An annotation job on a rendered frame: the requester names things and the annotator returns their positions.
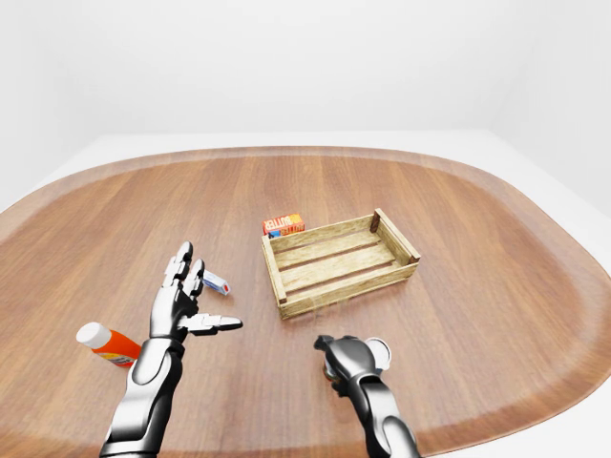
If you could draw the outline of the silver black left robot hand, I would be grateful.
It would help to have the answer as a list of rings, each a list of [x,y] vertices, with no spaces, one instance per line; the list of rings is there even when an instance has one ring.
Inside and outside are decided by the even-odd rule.
[[[168,263],[152,307],[151,338],[172,338],[182,343],[188,332],[197,336],[216,335],[243,326],[236,317],[199,312],[205,264],[202,259],[192,262],[192,257],[193,245],[187,240]]]

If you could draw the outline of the wooden slat tray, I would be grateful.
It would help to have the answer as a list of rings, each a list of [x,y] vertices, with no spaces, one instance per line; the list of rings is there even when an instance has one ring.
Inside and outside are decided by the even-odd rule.
[[[420,254],[381,209],[292,235],[262,236],[280,315],[295,317],[403,281]]]

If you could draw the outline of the small white blue box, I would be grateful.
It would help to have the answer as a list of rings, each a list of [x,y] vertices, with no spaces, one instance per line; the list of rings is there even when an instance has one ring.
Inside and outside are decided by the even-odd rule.
[[[227,281],[209,270],[205,270],[203,272],[202,280],[207,287],[223,294],[224,296],[231,292],[231,288]]]

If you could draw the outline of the orange bottle with white cap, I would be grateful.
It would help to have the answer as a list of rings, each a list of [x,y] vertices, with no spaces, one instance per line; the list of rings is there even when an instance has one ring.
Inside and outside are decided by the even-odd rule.
[[[84,324],[75,338],[104,360],[119,367],[131,367],[141,351],[139,344],[98,322]]]

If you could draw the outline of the orange butter box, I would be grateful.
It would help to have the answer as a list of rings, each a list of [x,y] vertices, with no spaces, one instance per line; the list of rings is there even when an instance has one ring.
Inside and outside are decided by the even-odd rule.
[[[263,222],[263,233],[269,238],[286,236],[305,230],[305,223],[299,214],[290,214]]]

